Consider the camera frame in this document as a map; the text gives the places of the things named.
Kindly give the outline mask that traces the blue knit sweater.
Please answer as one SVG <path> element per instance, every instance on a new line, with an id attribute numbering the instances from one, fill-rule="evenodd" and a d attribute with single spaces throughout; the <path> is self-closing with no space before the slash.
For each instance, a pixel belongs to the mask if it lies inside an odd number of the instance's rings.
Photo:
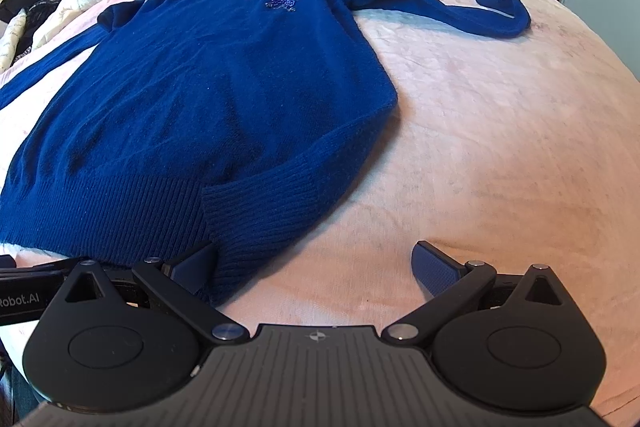
<path id="1" fill-rule="evenodd" d="M 131 267 L 210 245 L 218 306 L 355 180 L 398 96 L 354 15 L 515 38 L 521 0 L 134 0 L 13 77 L 13 103 L 81 65 L 14 154 L 3 243 Z"/>

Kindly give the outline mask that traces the pink bed blanket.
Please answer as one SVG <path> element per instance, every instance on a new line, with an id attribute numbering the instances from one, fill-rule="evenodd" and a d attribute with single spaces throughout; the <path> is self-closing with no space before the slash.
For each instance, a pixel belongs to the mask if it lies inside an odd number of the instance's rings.
<path id="1" fill-rule="evenodd" d="M 1 78 L 91 27 L 103 0 Z M 439 0 L 474 6 L 475 0 Z M 213 345 L 91 257 L 22 354 L 27 426 L 634 426 L 639 421 L 639 83 L 555 0 L 515 38 L 390 10 L 354 15 L 398 102 L 352 184 L 212 308 L 250 340 Z M 74 57 L 1 102 L 1 192 Z M 416 243 L 497 278 L 417 346 L 383 329 L 432 296 Z M 111 265 L 119 270 L 131 267 Z"/>

